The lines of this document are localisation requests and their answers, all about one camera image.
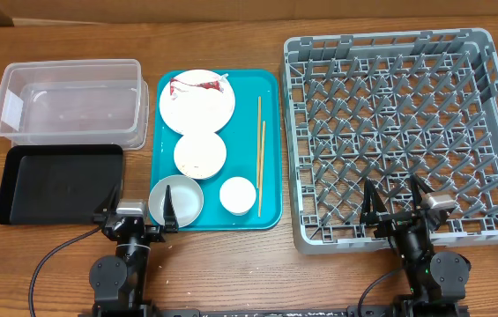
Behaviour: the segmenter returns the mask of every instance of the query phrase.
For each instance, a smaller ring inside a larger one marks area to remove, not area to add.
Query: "wooden table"
[[[0,29],[0,79],[9,63],[136,58],[151,86],[171,70],[262,68],[279,75],[284,41],[291,36],[369,33],[452,27],[486,28],[498,52],[498,17],[348,19],[264,23],[196,23]],[[0,138],[0,180],[10,142]],[[286,142],[283,140],[283,158]],[[126,153],[124,197],[146,198],[151,171],[152,125],[141,151]],[[293,244],[284,163],[284,216],[266,232],[180,233],[153,246],[146,297],[161,308],[282,309],[346,307],[398,264],[390,252],[306,256]],[[27,316],[27,286],[39,260],[87,226],[0,225],[0,317]],[[39,316],[75,316],[88,310],[88,270],[115,251],[101,234],[55,255],[35,289]],[[498,316],[498,246],[455,251],[472,261],[465,304],[472,316]],[[376,287],[367,304],[386,304],[407,293],[404,275]]]

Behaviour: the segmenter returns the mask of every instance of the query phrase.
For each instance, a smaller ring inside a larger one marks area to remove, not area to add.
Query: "small white bowl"
[[[218,173],[226,158],[225,143],[212,132],[187,134],[176,143],[176,167],[195,180],[206,180]]]
[[[164,197],[170,185],[172,205],[178,225],[182,228],[196,220],[204,207],[204,193],[196,181],[183,175],[171,175],[160,180],[149,195],[149,212],[159,225],[164,225]]]
[[[232,177],[221,185],[219,199],[226,210],[242,216],[255,204],[256,190],[246,178]]]

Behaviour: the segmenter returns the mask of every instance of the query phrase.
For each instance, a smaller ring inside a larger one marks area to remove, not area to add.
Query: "white bowl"
[[[164,225],[164,198],[170,185],[172,205],[179,227],[191,224],[202,212],[204,193],[196,181],[183,175],[171,175],[160,180],[149,195],[149,212],[159,225]]]
[[[246,178],[232,177],[221,185],[219,199],[226,210],[242,216],[255,204],[256,190]]]

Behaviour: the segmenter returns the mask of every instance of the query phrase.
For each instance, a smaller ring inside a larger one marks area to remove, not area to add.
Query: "white plate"
[[[206,180],[225,164],[227,148],[215,133],[187,134],[175,147],[175,164],[180,173],[195,180]]]
[[[175,79],[189,85],[218,80],[219,74],[209,70],[188,70]],[[234,111],[234,92],[229,82],[220,81],[222,92],[202,87],[188,87],[187,92],[170,95],[170,82],[162,90],[159,100],[160,116],[174,132],[217,132],[231,119]]]
[[[202,212],[204,193],[196,181],[182,175],[172,175],[160,180],[149,195],[149,212],[159,225],[164,225],[164,197],[170,185],[172,205],[178,225],[182,228],[191,224]]]
[[[255,204],[256,190],[246,178],[232,177],[221,185],[219,199],[226,210],[236,216],[242,216]]]

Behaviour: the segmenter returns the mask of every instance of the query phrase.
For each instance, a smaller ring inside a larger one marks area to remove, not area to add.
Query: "teal tray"
[[[272,228],[282,217],[282,157],[280,145],[279,94],[276,78],[266,70],[214,70],[228,74],[234,90],[235,108],[231,120],[218,132],[227,147],[227,160],[219,173],[209,180],[197,181],[204,192],[204,207],[199,217],[182,231],[262,230]],[[157,87],[160,93],[172,77],[182,71],[171,71]],[[262,120],[266,121],[264,142],[264,186],[262,215],[256,202],[244,216],[229,213],[219,201],[223,182],[241,176],[256,188],[256,122],[258,96],[262,97]],[[162,121],[158,107],[154,119],[151,189],[163,178],[180,174],[174,162],[174,150],[180,135]]]

